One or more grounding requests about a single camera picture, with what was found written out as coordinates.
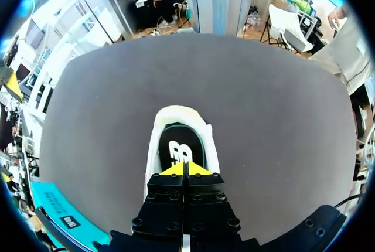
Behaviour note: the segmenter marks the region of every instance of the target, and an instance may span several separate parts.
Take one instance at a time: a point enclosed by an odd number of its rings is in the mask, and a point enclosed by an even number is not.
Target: new balance logo
[[[63,221],[64,225],[68,229],[73,229],[75,227],[81,226],[81,224],[77,222],[77,220],[73,216],[61,217],[60,220]]]
[[[180,145],[176,141],[170,141],[168,146],[169,146],[169,154],[171,158],[173,159],[172,166],[176,165],[177,162],[193,161],[193,152],[189,148],[188,145],[185,145],[185,144]]]

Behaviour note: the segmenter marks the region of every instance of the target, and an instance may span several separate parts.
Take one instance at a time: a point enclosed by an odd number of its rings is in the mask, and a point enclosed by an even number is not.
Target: shoe
[[[166,26],[171,26],[171,25],[174,25],[176,23],[175,20],[171,21],[171,22],[167,22],[166,20],[162,20],[161,23],[159,23],[159,27],[160,28],[164,28]]]
[[[144,197],[152,174],[183,161],[193,161],[211,173],[220,173],[211,124],[190,107],[172,105],[162,108],[155,117],[148,148]]]

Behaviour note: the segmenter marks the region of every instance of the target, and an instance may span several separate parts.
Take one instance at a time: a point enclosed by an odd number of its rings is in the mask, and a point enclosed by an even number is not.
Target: gray mat
[[[212,35],[140,38],[72,60],[47,112],[42,179],[98,227],[131,233],[154,116],[174,104],[212,124],[243,239],[268,242],[348,196],[356,139],[341,82],[285,50]]]

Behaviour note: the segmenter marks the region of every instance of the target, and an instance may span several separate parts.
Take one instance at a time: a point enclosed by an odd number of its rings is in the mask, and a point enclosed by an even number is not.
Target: shoe insole
[[[193,161],[205,168],[206,158],[202,140],[187,125],[169,124],[159,140],[159,157],[165,171],[178,162]]]

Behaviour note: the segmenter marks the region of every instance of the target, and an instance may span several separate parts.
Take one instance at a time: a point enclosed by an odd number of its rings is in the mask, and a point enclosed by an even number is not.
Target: chair
[[[177,20],[180,20],[180,25],[178,28],[181,28],[186,22],[190,25],[190,19],[188,16],[186,16],[186,20],[183,22],[181,18],[181,13],[184,11],[186,13],[186,10],[188,9],[188,3],[186,1],[183,1],[181,3],[174,3],[173,7],[175,7],[175,12],[177,15]]]
[[[287,12],[274,5],[268,7],[269,17],[265,23],[260,42],[268,42],[271,45],[278,45],[287,50],[295,49],[298,53],[310,51],[313,45],[309,43],[299,27],[299,19],[296,13]],[[268,39],[263,40],[267,30]]]

